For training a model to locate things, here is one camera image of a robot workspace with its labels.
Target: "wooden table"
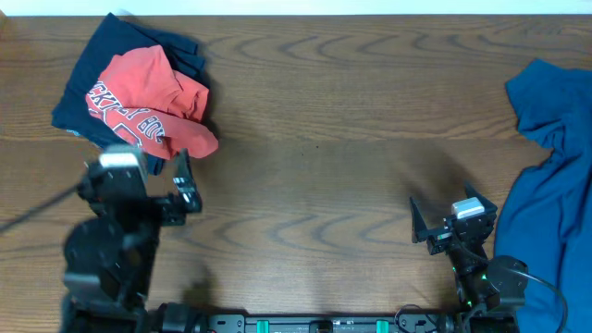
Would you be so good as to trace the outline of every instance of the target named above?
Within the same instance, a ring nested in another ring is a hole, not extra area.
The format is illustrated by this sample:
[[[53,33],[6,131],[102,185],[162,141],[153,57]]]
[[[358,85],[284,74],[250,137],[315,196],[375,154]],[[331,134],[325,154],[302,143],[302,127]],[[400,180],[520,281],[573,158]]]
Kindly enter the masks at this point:
[[[549,153],[515,130],[504,82],[535,57],[592,68],[590,17],[133,19],[203,43],[221,131],[192,162],[203,213],[162,234],[150,307],[454,307],[446,256],[411,244],[409,195],[436,220],[469,179],[502,206]],[[50,113],[100,20],[11,18],[0,32],[2,220],[97,155]],[[170,171],[151,193],[172,189]],[[0,331],[57,330],[62,241],[90,216],[71,197],[0,235]]]

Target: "blue cloth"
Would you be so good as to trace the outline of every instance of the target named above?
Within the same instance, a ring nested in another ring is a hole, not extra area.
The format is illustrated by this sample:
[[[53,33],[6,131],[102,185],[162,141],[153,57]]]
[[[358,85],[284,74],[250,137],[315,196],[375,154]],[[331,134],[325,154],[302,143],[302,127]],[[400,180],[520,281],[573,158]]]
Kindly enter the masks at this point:
[[[197,56],[196,42],[175,33],[146,29],[124,22],[108,14],[88,42],[66,84],[64,95],[55,107],[52,125],[83,136],[101,148],[110,144],[124,144],[101,120],[91,117],[84,100],[101,73],[115,55],[123,55],[139,47],[160,44],[171,67],[203,83],[204,59]],[[148,170],[159,174],[165,161],[147,155]]]
[[[572,332],[592,331],[592,71],[536,60],[507,83],[518,130],[553,149],[516,180],[499,217],[496,255],[524,261],[558,287]],[[562,307],[549,289],[529,281],[518,312],[523,333],[554,332]]]

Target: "white backdrop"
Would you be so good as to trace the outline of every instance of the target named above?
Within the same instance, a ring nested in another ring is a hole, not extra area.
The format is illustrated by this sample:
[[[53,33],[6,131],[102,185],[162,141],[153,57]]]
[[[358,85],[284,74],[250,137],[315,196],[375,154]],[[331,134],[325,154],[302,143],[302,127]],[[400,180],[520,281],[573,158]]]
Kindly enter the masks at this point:
[[[592,0],[0,0],[8,16],[592,14]]]

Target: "red shirt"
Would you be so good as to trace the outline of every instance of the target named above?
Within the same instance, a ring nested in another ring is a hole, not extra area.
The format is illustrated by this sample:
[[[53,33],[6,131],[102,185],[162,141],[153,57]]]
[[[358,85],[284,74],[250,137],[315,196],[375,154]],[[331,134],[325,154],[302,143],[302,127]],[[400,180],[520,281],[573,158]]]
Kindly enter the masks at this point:
[[[86,94],[89,113],[126,142],[146,153],[170,159],[187,148],[205,157],[217,139],[199,124],[208,90],[173,70],[162,46],[115,55]]]

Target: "clothing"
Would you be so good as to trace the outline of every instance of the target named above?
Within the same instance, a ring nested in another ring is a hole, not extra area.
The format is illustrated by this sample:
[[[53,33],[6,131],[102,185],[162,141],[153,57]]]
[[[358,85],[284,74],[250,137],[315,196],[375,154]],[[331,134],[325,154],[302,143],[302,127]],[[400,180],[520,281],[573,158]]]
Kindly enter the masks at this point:
[[[525,169],[499,217],[495,253],[524,261],[530,273],[558,287],[569,306],[567,327],[589,331],[592,318],[592,72],[565,70],[537,60],[506,86],[518,130],[554,149],[540,166]],[[554,332],[560,300],[528,282],[521,332]]]
[[[145,152],[170,159],[187,148],[193,157],[217,149],[214,135],[198,121],[208,90],[173,70],[163,47],[142,47],[115,55],[86,94],[91,116]]]
[[[197,56],[197,43],[175,33],[145,29],[108,14],[88,42],[66,84],[64,95],[53,111],[52,125],[70,130],[102,148],[125,143],[102,121],[91,117],[85,95],[115,55],[154,45],[163,45],[170,66],[189,78],[202,82],[204,59]],[[164,160],[147,156],[148,169],[157,175]]]

